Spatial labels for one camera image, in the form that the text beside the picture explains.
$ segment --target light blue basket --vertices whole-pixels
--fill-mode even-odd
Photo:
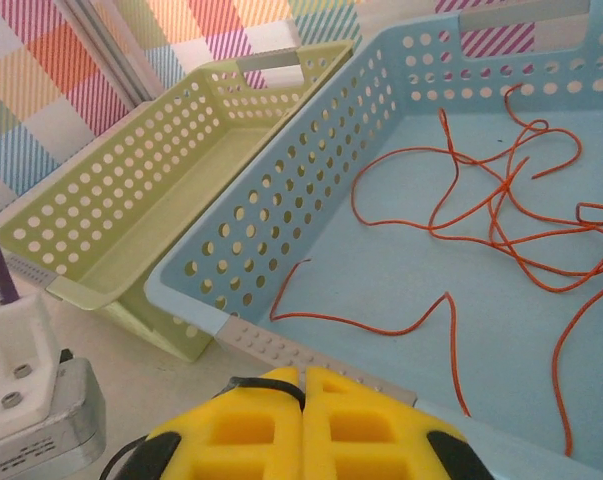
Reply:
[[[578,3],[546,5],[572,12]],[[399,338],[311,319],[268,320],[286,274],[306,257],[313,262],[299,268],[279,312],[315,311],[400,328],[448,290],[457,300],[460,377],[474,417],[560,452],[550,356],[578,308],[602,288],[603,275],[570,294],[552,295],[489,249],[434,241],[413,229],[366,228],[348,201],[354,175],[379,154],[445,146],[438,107],[446,108],[460,151],[482,158],[511,145],[520,128],[507,116],[502,93],[523,82],[522,93],[512,97],[517,113],[573,130],[585,151],[577,164],[538,183],[528,183],[523,173],[519,199],[563,218],[574,215],[578,201],[603,203],[603,0],[592,0],[586,39],[571,50],[464,57],[460,22],[477,18],[415,20],[362,48],[178,242],[146,292],[152,303],[209,333],[216,334],[232,312],[458,410],[445,308]],[[534,173],[565,161],[574,144],[547,137],[523,150],[531,156],[525,169]],[[451,179],[449,159],[410,158],[388,161],[362,181],[364,215],[427,221]],[[480,171],[464,172],[463,182],[463,194],[455,194],[441,220],[494,188]],[[504,222],[513,236],[538,230],[511,213],[504,212]],[[463,233],[482,235],[487,222],[487,215],[472,217]],[[579,258],[571,253],[575,248]],[[588,269],[602,249],[598,238],[562,238],[523,253]],[[561,362],[574,456],[603,471],[603,300],[574,332]]]

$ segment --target plaid wallpaper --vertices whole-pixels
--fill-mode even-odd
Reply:
[[[128,112],[56,0],[0,0],[0,210]],[[197,66],[352,39],[395,22],[511,0],[91,0],[153,95]],[[535,26],[466,32],[468,56],[534,48]],[[251,84],[267,86],[257,75]]]
[[[500,1],[506,0],[92,0],[92,3],[119,46],[135,57],[137,67],[161,90],[208,61],[330,40],[352,39],[358,46],[380,28],[397,21]],[[530,51],[534,25],[467,32],[462,42],[466,54],[473,57]]]
[[[0,0],[0,210],[127,112],[52,0]]]

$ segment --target basket bottom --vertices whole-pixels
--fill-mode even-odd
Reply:
[[[541,214],[570,219],[579,201],[603,203],[603,111],[522,116],[547,118],[552,126],[571,129],[585,150],[575,165],[531,181],[533,173],[569,159],[574,142],[565,136],[544,136],[522,148],[517,158],[530,155],[531,160],[513,187],[521,203]],[[507,148],[520,132],[507,115],[450,114],[449,121],[457,148],[477,158]],[[380,152],[415,145],[445,146],[436,115],[404,119]],[[326,170],[326,182],[340,168],[337,164]],[[370,220],[427,223],[453,174],[451,160],[442,155],[397,156],[361,181],[357,195],[361,213]],[[494,179],[480,170],[463,169],[440,220],[468,210],[495,187]],[[548,228],[511,207],[504,208],[502,219],[512,238]],[[482,210],[447,233],[485,238],[487,228],[488,214]],[[603,255],[602,238],[554,237],[526,245],[521,252],[544,263],[589,270]],[[552,350],[577,310],[603,287],[603,275],[570,293],[551,294],[530,282],[509,257],[486,247],[435,240],[408,227],[365,227],[352,215],[348,198],[307,257],[313,261],[295,274],[279,313],[313,311],[400,329],[449,291],[458,310],[459,375],[474,418],[563,451],[550,377]],[[568,283],[564,277],[540,276],[553,285]],[[276,323],[262,318],[259,324],[413,389],[421,398],[459,410],[450,375],[449,318],[443,304],[420,329],[403,337],[303,318]],[[603,471],[603,299],[567,341],[560,377],[575,437],[574,458]]]

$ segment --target white floor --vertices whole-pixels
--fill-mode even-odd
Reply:
[[[17,282],[21,295],[35,291]],[[47,295],[46,300],[59,345],[90,361],[107,406],[105,453],[68,480],[99,478],[105,463],[130,440],[207,401],[230,376],[262,373],[216,344],[198,362],[184,363],[94,314]]]

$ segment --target metal screw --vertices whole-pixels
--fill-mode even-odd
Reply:
[[[15,368],[12,373],[14,373],[14,377],[17,379],[25,378],[32,373],[32,367],[29,363],[24,363]]]
[[[1,399],[1,405],[6,410],[16,407],[23,400],[23,396],[19,392],[10,392]]]

